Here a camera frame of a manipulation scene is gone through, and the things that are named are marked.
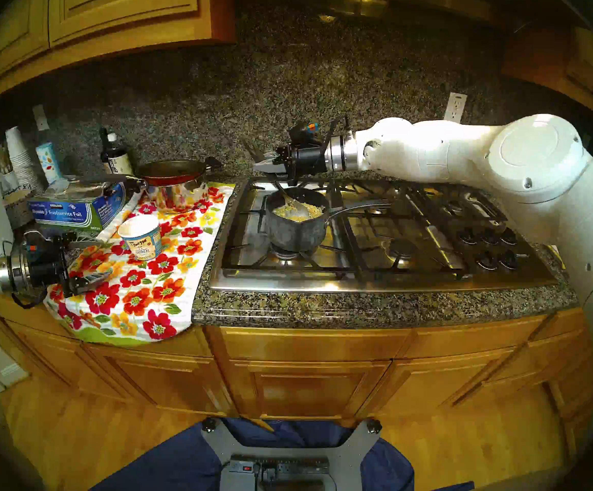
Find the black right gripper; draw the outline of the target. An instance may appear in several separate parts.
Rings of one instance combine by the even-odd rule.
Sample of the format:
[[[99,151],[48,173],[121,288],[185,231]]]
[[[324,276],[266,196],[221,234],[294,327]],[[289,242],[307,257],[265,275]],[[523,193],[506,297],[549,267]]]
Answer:
[[[254,163],[253,170],[268,175],[283,175],[283,166],[287,181],[298,181],[305,175],[328,172],[324,144],[292,143],[278,146],[276,151],[265,151],[262,161]]]

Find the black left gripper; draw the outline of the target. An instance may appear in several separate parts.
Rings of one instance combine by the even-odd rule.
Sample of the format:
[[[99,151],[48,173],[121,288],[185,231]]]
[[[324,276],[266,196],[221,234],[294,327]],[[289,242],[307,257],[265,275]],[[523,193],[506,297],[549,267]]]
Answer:
[[[71,276],[67,264],[67,253],[97,249],[105,242],[92,238],[78,238],[76,233],[62,233],[45,237],[42,233],[25,233],[18,253],[17,290],[32,289],[59,284],[69,297],[95,290],[106,282],[113,270],[95,271],[86,276]]]

